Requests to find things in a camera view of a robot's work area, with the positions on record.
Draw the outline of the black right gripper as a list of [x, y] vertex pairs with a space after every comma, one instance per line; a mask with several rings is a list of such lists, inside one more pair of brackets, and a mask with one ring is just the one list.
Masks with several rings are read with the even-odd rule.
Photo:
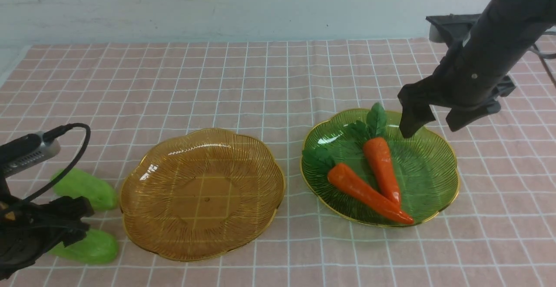
[[480, 58], [469, 57], [467, 52], [463, 40], [453, 41], [432, 75], [403, 85], [397, 95], [402, 105], [399, 129], [403, 138], [413, 137], [436, 121], [432, 106], [451, 109], [446, 122], [452, 132], [501, 110], [496, 99], [510, 95], [515, 83], [508, 75], [492, 76], [477, 69]]

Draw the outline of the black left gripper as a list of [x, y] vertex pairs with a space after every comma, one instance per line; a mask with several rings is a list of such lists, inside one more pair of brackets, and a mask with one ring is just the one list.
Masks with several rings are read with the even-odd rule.
[[82, 218], [95, 211], [85, 197], [62, 196], [47, 204], [26, 203], [15, 196], [1, 196], [0, 277], [10, 278], [30, 267], [55, 246], [85, 239], [90, 225]]

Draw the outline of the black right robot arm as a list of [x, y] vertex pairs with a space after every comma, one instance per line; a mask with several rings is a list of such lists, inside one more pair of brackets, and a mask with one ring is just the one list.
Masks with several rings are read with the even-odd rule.
[[429, 40], [448, 50], [432, 75], [397, 95], [405, 138], [435, 120], [431, 106], [450, 109], [446, 122], [453, 132], [498, 113], [498, 98], [516, 88], [509, 71], [555, 26], [555, 0], [491, 0], [481, 14], [426, 19]]

